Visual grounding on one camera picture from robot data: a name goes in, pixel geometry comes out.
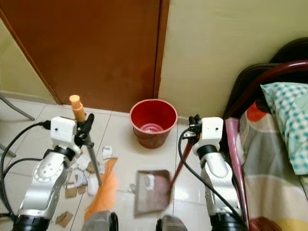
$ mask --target pillow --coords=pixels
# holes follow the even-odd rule
[[[308,174],[308,85],[282,82],[261,85],[261,88],[295,174]]]

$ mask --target red bucket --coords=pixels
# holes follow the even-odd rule
[[[130,121],[139,143],[146,148],[163,145],[178,121],[175,108],[163,100],[144,100],[133,106]]]

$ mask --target bed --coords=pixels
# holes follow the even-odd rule
[[[302,185],[306,178],[295,174],[287,141],[260,88],[276,82],[308,84],[308,60],[284,61],[244,70],[223,116],[222,147],[240,182],[252,231],[308,230],[308,198]]]

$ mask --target wooden handle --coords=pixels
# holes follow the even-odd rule
[[[71,95],[69,100],[72,105],[73,113],[77,122],[83,122],[86,120],[86,114],[83,111],[83,105],[80,101],[79,95]]]

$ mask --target wooden door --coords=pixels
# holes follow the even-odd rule
[[[128,112],[153,98],[160,0],[2,0],[1,17],[60,103]]]

